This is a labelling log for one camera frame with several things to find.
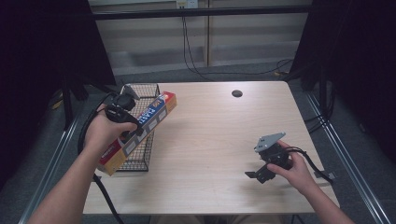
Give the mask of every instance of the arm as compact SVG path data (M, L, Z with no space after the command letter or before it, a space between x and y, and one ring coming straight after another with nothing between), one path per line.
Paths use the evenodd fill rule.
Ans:
M93 173L106 148L122 132L135 130L132 123L114 123L101 111L92 121L85 147L72 166L44 198L28 223L79 223Z
M282 147L288 147L282 141ZM322 223L354 223L317 185L309 174L304 158L297 152L291 152L292 167L285 170L277 165L268 164L268 170L285 177L314 208Z

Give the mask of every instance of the black curtain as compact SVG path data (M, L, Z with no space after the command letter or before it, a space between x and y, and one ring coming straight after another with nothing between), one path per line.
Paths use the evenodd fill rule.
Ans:
M302 86L312 90L325 71L382 150L396 161L396 4L393 1L315 1L336 12L310 13L296 58Z
M24 160L64 80L80 99L81 80L115 84L95 21L64 17L74 13L91 13L88 1L8 0L0 6L0 188Z

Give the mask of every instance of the forearm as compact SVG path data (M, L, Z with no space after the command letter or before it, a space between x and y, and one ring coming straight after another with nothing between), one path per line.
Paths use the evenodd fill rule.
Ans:
M38 206L29 223L79 223L100 155L86 148Z
M354 223L320 187L314 187L303 195L312 205L322 223Z

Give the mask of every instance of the cable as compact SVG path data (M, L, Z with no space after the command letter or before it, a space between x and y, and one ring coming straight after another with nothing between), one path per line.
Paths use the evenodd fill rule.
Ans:
M115 92L110 92L108 93L100 102L99 104L94 108L94 110L90 113L90 115L87 117L85 120L84 124L82 125L81 132L79 134L78 138L78 155L82 152L84 148L84 140L85 140L85 135L87 133L88 127L90 127L91 122L93 119L97 116L99 111L97 109L99 106L109 97L109 96L116 96L117 94ZM93 174L93 181L95 181L96 185L99 187L99 189L102 191L103 196L106 199L106 202L108 204L108 207L110 208L111 213L113 214L114 218L120 223L123 224L122 219L120 218L120 215L117 213L116 208L114 207L113 202L111 202L110 196L107 193L107 190L105 186L103 185L102 181L100 178L96 175Z
M291 216L291 224L294 223L294 217L297 217L297 219L300 221L300 223L304 224L303 219L299 215L292 215Z
M326 112L327 118L325 118L322 114L319 114L311 119L305 119L304 120L305 123L308 123L315 119L319 119L319 121L314 126L312 126L311 128L308 129L309 133L315 132L321 126L323 126L324 124L327 124L330 121L330 118L332 117L332 113L334 111L335 94L336 94L335 86L332 83L332 88L331 88L331 93L330 93L330 102L327 106L327 112Z
M293 62L293 59L283 59L283 60L280 60L279 62L277 62L276 68L271 69L271 70L268 70L268 71L265 71L265 72L260 72L260 73L217 73L217 72L207 72L207 73L203 73L203 72L200 72L200 71L198 71L198 69L196 68L195 63L194 63L194 60L193 60L192 55L191 55L190 41L189 41L189 36L188 36L188 31L187 31L187 23L186 23L186 18L185 18L185 17L182 17L182 22L183 22L183 37L184 37L184 39L183 39L183 47L184 47L184 49L183 49L183 55L184 55L184 62L185 62L185 64L186 64L187 68L188 68L191 72L193 72L193 73L199 75L199 76L200 76L201 78L203 78L203 79L206 79L206 80L209 80L209 81L215 81L215 80L213 80L213 79L204 77L204 75L246 75L246 76L264 75L264 74L267 74L267 73L271 73L271 72L278 71L279 68L281 68L281 67L283 67L283 66L285 66L285 65L287 65L287 64L289 64L289 63L291 63L291 62ZM186 42L187 42L187 48L188 48L189 54L190 54L190 60L191 60L192 68L190 68L189 65L188 65L188 63L187 63L187 58L186 58Z
M323 179L327 180L327 182L329 182L332 185L332 180L326 176L325 174L323 174L318 167L312 162L311 158L309 158L308 154L303 151L302 149L300 149L299 147L285 147L285 150L288 152L298 152L301 153L305 158L306 161L308 161L309 165L312 167L312 169L314 169L315 172L317 172L317 174L319 174L321 177L323 177Z

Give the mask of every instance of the table surface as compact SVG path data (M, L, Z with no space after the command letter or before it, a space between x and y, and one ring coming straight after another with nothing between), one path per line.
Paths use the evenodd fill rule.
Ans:
M177 95L177 107L156 128L148 172L102 177L117 211L136 215L299 214L314 210L282 176L261 184L246 171L264 162L254 152L263 135L305 150L322 170L287 83L163 83ZM240 90L242 97L233 97ZM336 203L332 187L316 178ZM85 214L110 214L95 183Z

